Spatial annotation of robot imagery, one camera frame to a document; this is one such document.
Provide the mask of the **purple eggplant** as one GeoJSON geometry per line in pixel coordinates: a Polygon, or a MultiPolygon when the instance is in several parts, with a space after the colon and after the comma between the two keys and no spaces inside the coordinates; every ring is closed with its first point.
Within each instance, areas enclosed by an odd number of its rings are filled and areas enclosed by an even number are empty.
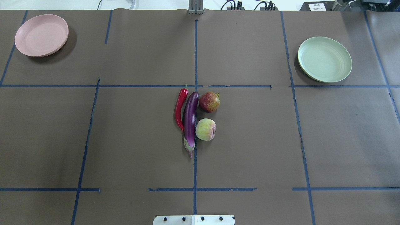
{"type": "Polygon", "coordinates": [[[184,108],[184,147],[190,159],[193,158],[195,148],[195,125],[198,100],[199,93],[194,91],[189,96],[184,108]]]}

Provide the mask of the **red pomegranate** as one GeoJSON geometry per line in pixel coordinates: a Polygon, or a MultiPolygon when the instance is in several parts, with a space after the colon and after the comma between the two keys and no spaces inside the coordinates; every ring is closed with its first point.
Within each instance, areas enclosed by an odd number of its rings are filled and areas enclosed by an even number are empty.
{"type": "Polygon", "coordinates": [[[199,98],[199,108],[206,112],[212,113],[220,106],[220,94],[214,92],[206,92],[199,98]]]}

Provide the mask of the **green peach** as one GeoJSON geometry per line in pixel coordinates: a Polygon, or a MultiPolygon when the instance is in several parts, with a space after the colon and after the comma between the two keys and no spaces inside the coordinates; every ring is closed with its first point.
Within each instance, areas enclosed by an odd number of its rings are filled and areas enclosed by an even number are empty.
{"type": "Polygon", "coordinates": [[[197,138],[203,141],[210,141],[214,138],[216,131],[216,124],[213,120],[204,118],[201,119],[197,126],[195,134],[197,138]]]}

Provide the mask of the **red chili pepper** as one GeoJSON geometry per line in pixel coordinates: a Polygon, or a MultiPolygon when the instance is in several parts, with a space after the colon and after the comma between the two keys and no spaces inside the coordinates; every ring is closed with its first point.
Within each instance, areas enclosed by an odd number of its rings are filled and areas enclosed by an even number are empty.
{"type": "Polygon", "coordinates": [[[178,97],[176,99],[176,105],[174,109],[174,118],[177,126],[180,128],[181,131],[184,131],[184,124],[181,117],[181,110],[186,98],[188,96],[188,89],[187,85],[179,91],[178,97]]]}

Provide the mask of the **green plate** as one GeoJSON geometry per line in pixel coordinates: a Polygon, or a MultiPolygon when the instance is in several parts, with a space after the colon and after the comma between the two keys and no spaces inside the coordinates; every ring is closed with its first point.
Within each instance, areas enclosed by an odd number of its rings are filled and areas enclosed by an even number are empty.
{"type": "Polygon", "coordinates": [[[297,59],[305,74],[322,83],[343,81],[353,68],[348,50],[329,37],[305,40],[298,48],[297,59]]]}

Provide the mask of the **pink plate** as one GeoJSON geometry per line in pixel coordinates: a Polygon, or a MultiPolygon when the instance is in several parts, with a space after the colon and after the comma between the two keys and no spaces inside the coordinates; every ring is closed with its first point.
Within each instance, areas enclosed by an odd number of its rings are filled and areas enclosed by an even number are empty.
{"type": "Polygon", "coordinates": [[[43,14],[24,22],[16,32],[15,46],[29,57],[46,57],[64,46],[69,36],[67,22],[57,15],[43,14]]]}

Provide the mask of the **aluminium frame post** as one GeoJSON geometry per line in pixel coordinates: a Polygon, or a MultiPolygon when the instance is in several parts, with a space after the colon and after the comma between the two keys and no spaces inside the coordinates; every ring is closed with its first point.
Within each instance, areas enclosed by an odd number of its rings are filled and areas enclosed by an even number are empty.
{"type": "Polygon", "coordinates": [[[189,0],[188,13],[193,14],[203,14],[204,13],[204,1],[203,0],[189,0]]]}

